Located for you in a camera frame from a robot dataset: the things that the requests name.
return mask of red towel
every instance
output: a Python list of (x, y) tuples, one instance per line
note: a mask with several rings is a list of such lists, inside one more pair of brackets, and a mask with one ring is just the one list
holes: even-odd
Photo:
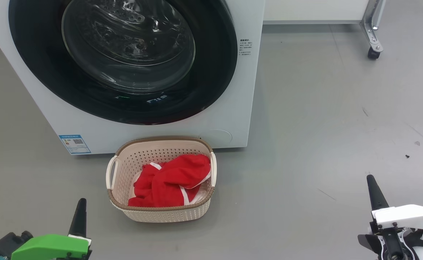
[(194, 199), (209, 173), (210, 159), (205, 155), (181, 155), (165, 163), (160, 170), (144, 165), (134, 184), (136, 197), (129, 199), (128, 206), (183, 206), (186, 198), (189, 202)]

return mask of basket rim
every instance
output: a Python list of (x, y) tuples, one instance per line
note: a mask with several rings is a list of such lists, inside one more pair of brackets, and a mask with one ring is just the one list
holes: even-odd
[[(204, 140), (200, 139), (200, 138), (191, 138), (188, 136), (157, 136), (154, 138), (141, 138), (141, 139), (136, 139), (136, 140), (132, 140), (128, 143), (125, 143), (124, 145), (122, 145), (122, 147), (120, 147), (117, 152), (115, 153), (116, 156), (119, 156), (120, 153), (127, 148), (128, 146), (135, 144), (135, 143), (147, 143), (147, 142), (157, 142), (157, 141), (164, 141), (164, 140), (188, 140), (188, 141), (192, 141), (192, 142), (197, 142), (197, 143), (201, 143), (203, 145), (205, 145), (208, 150), (210, 151), (210, 153), (213, 153), (213, 148)], [(112, 194), (112, 190), (111, 189), (107, 189), (107, 192), (109, 194), (109, 199), (112, 202), (112, 204), (114, 204), (115, 207), (123, 210), (123, 211), (147, 211), (147, 212), (159, 212), (159, 211), (181, 211), (184, 209), (194, 209), (194, 208), (198, 208), (202, 205), (204, 205), (205, 203), (207, 203), (207, 201), (209, 201), (213, 195), (215, 191), (215, 187), (211, 187), (210, 190), (208, 191), (207, 196), (205, 197), (205, 199), (203, 199), (202, 201), (192, 204), (192, 205), (186, 205), (186, 206), (178, 206), (178, 207), (162, 207), (162, 208), (146, 208), (146, 207), (129, 207), (129, 206), (125, 206), (121, 203), (119, 203), (114, 195)]]
[(163, 140), (188, 140), (188, 141), (192, 141), (192, 142), (198, 142), (201, 143), (203, 145), (205, 145), (208, 150), (212, 153), (213, 152), (213, 148), (204, 140), (200, 139), (200, 138), (190, 138), (187, 136), (157, 136), (154, 138), (141, 138), (141, 139), (136, 139), (136, 140), (131, 140), (127, 143), (125, 143), (124, 145), (122, 145), (117, 152), (115, 153), (117, 156), (120, 155), (120, 153), (127, 148), (128, 146), (135, 144), (135, 143), (147, 143), (147, 142), (158, 142), (158, 141), (163, 141)]

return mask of caster wheel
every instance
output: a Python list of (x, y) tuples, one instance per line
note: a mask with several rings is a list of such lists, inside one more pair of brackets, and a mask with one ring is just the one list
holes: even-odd
[(369, 49), (369, 53), (367, 54), (368, 58), (371, 60), (376, 60), (378, 57), (380, 57), (380, 52), (376, 52), (372, 49), (372, 47)]

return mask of laundry basket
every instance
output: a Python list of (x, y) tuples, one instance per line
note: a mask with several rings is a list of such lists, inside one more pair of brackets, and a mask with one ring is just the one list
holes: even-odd
[[(207, 196), (198, 203), (166, 208), (129, 207), (133, 177), (149, 163), (166, 163), (180, 155), (206, 155), (210, 158), (211, 177), (204, 184)], [(134, 140), (122, 146), (110, 160), (106, 186), (112, 204), (138, 222), (181, 222), (202, 217), (210, 206), (216, 183), (216, 157), (213, 149), (198, 138), (165, 137)]]

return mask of washing machine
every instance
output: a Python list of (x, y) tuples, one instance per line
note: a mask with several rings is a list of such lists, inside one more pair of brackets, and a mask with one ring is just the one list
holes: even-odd
[(72, 155), (165, 135), (246, 147), (263, 13), (264, 0), (0, 0), (0, 48)]

